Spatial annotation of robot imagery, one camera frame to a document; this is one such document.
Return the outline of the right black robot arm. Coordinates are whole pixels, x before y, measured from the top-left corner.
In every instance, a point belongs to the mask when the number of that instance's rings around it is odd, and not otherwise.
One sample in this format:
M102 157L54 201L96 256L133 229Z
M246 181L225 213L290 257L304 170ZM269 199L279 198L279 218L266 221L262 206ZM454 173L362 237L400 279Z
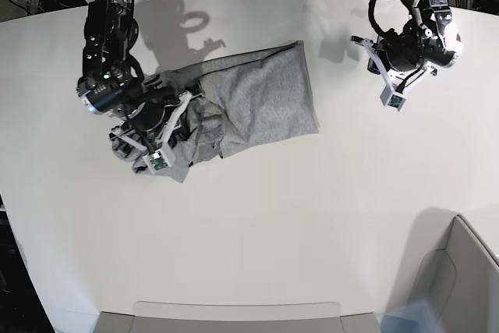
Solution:
M134 0L92 0L83 35L76 92L84 106L121 120L109 133L112 142L130 138L147 149L161 144L186 86L171 71L146 76L132 55L139 37Z

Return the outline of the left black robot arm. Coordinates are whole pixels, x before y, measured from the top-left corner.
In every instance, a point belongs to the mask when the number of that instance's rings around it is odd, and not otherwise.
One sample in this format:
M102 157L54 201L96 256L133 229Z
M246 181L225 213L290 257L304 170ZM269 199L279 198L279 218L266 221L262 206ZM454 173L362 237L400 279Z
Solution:
M408 72L427 63L450 67L462 53L462 43L448 0L400 0L410 18L401 33L382 30L375 19L377 0L370 0L368 20L378 36L375 54L387 70Z

